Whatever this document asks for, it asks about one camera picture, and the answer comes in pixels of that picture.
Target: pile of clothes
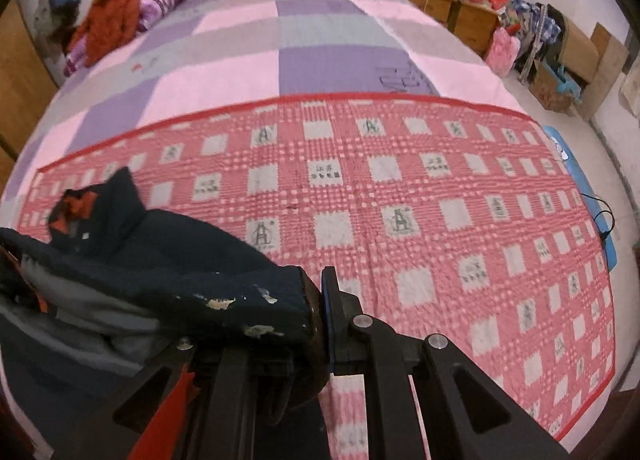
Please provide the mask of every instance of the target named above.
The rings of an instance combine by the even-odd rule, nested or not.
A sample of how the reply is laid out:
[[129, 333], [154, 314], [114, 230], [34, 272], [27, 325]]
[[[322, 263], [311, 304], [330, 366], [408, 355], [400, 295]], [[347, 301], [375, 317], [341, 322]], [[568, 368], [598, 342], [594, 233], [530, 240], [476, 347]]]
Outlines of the pile of clothes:
[[0, 400], [10, 390], [53, 448], [184, 335], [289, 347], [299, 368], [288, 408], [327, 383], [320, 293], [304, 272], [203, 221], [147, 210], [129, 169], [65, 191], [48, 226], [48, 244], [0, 229]]
[[69, 44], [65, 77], [93, 66], [105, 55], [148, 31], [184, 0], [94, 0]]
[[[514, 64], [518, 72], [522, 71], [529, 54], [534, 49], [534, 40], [538, 29], [540, 29], [541, 16], [542, 4], [533, 4], [524, 0], [510, 0], [500, 18], [502, 25], [520, 41], [520, 49]], [[548, 47], [561, 40], [563, 23], [562, 14], [549, 6], [548, 13], [543, 19], [540, 34], [542, 48], [537, 53], [536, 59], [542, 60]], [[535, 76], [535, 68], [532, 69], [530, 75], [531, 77]]]

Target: clutter on shelf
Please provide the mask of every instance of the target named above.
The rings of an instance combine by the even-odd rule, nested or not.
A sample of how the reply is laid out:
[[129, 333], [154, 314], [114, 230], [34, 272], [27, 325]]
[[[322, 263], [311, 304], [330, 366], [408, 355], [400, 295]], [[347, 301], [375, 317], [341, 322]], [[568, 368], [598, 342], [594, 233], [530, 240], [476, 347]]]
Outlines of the clutter on shelf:
[[[545, 107], [589, 120], [617, 80], [628, 51], [597, 24], [591, 38], [553, 6], [525, 0], [409, 0], [449, 29], [499, 77], [514, 68]], [[640, 109], [640, 62], [628, 78]]]

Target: wooden wardrobe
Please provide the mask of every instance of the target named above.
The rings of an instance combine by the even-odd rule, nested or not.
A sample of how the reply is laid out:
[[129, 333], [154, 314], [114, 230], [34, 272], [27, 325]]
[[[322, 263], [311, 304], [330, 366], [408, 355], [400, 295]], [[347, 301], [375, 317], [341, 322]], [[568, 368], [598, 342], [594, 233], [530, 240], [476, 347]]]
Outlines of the wooden wardrobe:
[[0, 15], [0, 192], [58, 88], [38, 57], [16, 0]]

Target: blue plastic mat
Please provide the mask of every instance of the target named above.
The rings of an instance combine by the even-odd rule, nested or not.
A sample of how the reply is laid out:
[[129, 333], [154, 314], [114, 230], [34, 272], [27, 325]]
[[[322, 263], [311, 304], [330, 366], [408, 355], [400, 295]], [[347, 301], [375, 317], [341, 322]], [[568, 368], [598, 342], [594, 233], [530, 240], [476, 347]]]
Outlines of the blue plastic mat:
[[[597, 195], [594, 194], [587, 177], [584, 175], [580, 164], [578, 164], [578, 160], [575, 159], [574, 154], [571, 152], [571, 149], [569, 149], [569, 146], [564, 139], [560, 136], [560, 133], [548, 125], [545, 125], [543, 129], [545, 133], [549, 135], [551, 140], [555, 142], [556, 147], [558, 147], [558, 152], [562, 156], [562, 161], [564, 162], [567, 171], [569, 171], [569, 174], [574, 179], [575, 184], [578, 186], [578, 191], [596, 197]], [[601, 210], [607, 208], [605, 204], [592, 200], [591, 198], [587, 198], [586, 196], [583, 196], [583, 199], [587, 205], [591, 218], [597, 215]], [[607, 219], [610, 219], [610, 215], [607, 213], [599, 215], [596, 219], [596, 225], [601, 233], [606, 233], [609, 230]], [[617, 265], [618, 257], [610, 235], [607, 236], [607, 239], [605, 240], [604, 250], [607, 258], [607, 267], [609, 268], [609, 271], [611, 271]]]

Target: red fabric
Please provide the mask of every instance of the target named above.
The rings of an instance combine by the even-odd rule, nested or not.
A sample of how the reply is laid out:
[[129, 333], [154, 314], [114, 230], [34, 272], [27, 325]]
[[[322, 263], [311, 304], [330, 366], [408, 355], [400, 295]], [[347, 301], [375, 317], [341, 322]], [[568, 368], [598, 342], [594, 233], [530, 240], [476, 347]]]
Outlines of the red fabric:
[[149, 421], [145, 432], [129, 453], [127, 460], [172, 460], [184, 426], [187, 404], [197, 395], [195, 374], [182, 372], [180, 379]]
[[116, 48], [126, 45], [136, 35], [140, 0], [94, 0], [86, 19], [74, 33], [67, 51], [86, 38], [88, 68]]
[[79, 199], [65, 195], [62, 198], [64, 205], [63, 208], [60, 209], [58, 219], [50, 223], [49, 228], [55, 229], [62, 234], [68, 234], [69, 222], [75, 218], [87, 220], [91, 215], [91, 211], [94, 210], [94, 204], [97, 198], [98, 195], [92, 191], [86, 191]]

